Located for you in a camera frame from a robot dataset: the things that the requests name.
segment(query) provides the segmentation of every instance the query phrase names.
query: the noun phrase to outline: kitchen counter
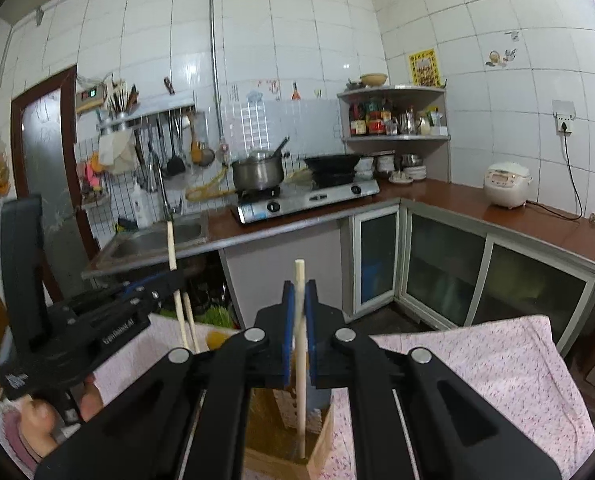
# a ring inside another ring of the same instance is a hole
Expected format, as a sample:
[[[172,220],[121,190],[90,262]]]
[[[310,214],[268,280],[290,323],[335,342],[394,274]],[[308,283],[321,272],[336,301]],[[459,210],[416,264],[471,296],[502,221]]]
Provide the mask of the kitchen counter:
[[[532,205],[512,210],[504,209],[491,205],[483,189],[449,184],[439,180],[425,180],[410,186],[379,181],[379,186],[381,191],[377,195],[248,225],[241,225],[229,209],[211,211],[208,217],[208,240],[178,251],[177,256],[185,258],[193,254],[268,238],[404,200],[424,203],[517,232],[575,254],[595,265],[595,222],[586,219],[580,219],[577,222],[567,221]],[[165,251],[151,256],[145,254],[139,265],[136,265],[135,261],[106,262],[105,259],[106,254],[101,251],[82,272],[82,278],[96,278],[162,263],[167,261],[168,256]]]

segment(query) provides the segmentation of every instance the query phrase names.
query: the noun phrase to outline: black frying pan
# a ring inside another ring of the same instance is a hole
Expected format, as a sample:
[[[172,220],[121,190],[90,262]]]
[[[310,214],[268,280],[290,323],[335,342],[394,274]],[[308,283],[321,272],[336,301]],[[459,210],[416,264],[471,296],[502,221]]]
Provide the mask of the black frying pan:
[[[313,173],[352,173],[361,158],[360,155],[310,156],[304,161]]]

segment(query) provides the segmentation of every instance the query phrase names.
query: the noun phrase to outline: floor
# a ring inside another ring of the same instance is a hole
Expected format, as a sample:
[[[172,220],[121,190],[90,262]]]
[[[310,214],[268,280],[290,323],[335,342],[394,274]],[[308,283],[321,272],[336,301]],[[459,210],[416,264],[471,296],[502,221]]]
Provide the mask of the floor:
[[[395,303],[390,303],[372,314],[357,319],[349,326],[365,335],[426,332],[432,330],[424,323],[416,323],[406,316]]]

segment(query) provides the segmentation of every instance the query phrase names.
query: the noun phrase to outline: yellow poster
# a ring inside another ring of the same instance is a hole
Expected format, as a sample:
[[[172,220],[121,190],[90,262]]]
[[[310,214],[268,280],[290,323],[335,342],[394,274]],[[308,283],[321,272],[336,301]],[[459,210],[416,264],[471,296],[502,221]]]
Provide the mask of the yellow poster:
[[[422,50],[409,56],[413,84],[418,86],[441,86],[435,49]]]

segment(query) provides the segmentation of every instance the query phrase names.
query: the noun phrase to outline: faucet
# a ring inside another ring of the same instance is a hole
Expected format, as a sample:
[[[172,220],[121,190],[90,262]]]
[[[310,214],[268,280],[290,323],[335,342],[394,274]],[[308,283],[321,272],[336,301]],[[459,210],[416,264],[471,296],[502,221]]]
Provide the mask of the faucet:
[[[155,153],[154,156],[154,166],[155,166],[155,175],[157,176],[157,181],[160,188],[160,196],[162,197],[162,204],[164,205],[164,219],[167,222],[173,221],[173,215],[179,214],[181,212],[181,198],[180,203],[177,206],[170,205],[168,202],[168,196],[166,194],[166,188],[164,187],[164,175],[162,174],[162,165],[160,164],[160,159],[157,157]]]

